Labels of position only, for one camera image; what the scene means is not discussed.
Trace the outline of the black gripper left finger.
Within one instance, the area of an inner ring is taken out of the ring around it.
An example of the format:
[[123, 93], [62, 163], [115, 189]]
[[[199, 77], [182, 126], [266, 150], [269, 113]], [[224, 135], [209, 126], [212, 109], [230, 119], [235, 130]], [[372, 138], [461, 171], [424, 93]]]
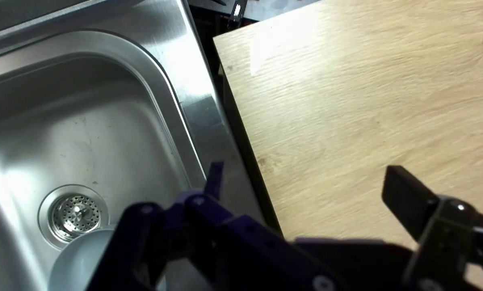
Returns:
[[209, 168], [203, 190], [170, 208], [128, 206], [98, 263], [88, 291], [154, 291], [170, 261], [188, 260], [214, 291], [266, 291], [283, 278], [267, 244], [278, 235], [220, 203], [224, 161]]

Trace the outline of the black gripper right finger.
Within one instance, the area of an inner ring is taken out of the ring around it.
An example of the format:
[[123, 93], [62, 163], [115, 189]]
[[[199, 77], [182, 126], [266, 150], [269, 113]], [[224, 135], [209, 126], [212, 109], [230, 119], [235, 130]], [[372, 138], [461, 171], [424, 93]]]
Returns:
[[382, 198], [419, 244], [401, 278], [408, 291], [482, 291], [466, 271], [469, 263], [483, 269], [483, 213], [401, 164], [387, 168]]

